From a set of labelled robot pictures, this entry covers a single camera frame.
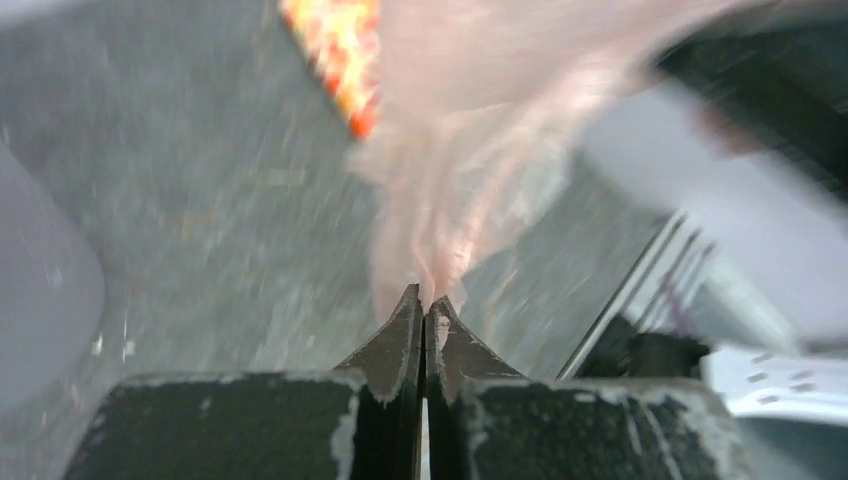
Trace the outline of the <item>grey plastic trash bin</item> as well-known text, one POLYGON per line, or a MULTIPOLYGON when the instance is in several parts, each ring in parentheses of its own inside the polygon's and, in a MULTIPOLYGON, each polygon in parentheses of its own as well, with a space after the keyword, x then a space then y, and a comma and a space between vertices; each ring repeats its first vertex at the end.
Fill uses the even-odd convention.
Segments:
POLYGON ((1 149, 1 408, 26 402, 85 353, 105 282, 84 236, 1 149))

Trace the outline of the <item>pink translucent trash bag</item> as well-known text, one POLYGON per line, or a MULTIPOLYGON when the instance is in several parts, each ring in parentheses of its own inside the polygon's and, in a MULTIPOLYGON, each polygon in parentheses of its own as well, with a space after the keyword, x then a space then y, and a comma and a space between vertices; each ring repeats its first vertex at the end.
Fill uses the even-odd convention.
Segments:
POLYGON ((351 169, 379 191, 378 321, 508 247, 567 185, 580 135, 676 40, 743 1, 386 1, 381 101, 351 169))

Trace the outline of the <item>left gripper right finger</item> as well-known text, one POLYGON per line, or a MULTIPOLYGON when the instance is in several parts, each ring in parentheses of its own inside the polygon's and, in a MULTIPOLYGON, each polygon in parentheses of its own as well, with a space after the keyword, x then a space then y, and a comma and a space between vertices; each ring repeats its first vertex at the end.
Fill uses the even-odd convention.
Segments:
POLYGON ((529 379, 459 320, 425 319, 434 479, 752 479, 736 421, 706 386, 707 347, 615 316, 575 377, 529 379))

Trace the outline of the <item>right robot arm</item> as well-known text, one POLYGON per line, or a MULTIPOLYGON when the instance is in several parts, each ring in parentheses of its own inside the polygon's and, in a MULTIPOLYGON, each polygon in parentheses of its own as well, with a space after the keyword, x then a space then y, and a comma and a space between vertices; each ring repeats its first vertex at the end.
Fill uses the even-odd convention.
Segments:
POLYGON ((806 92, 836 79, 834 66, 805 55, 787 73, 765 65, 760 42, 846 23, 843 1, 607 1, 589 18, 631 92, 650 68, 686 59, 690 43, 731 42, 714 60, 740 86, 695 95, 688 117, 628 111, 612 139, 591 138, 589 153, 618 167, 641 199, 699 220, 721 248, 707 283, 738 320, 796 337, 804 322, 813 335, 847 333, 847 210, 806 176, 820 149, 846 152, 847 126, 806 92))

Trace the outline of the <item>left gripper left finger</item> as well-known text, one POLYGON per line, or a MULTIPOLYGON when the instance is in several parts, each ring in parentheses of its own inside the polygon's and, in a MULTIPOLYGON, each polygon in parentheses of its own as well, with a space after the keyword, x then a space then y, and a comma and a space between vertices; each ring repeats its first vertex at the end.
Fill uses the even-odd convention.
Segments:
POLYGON ((129 377, 103 398, 68 479, 416 479, 422 307, 328 371, 129 377))

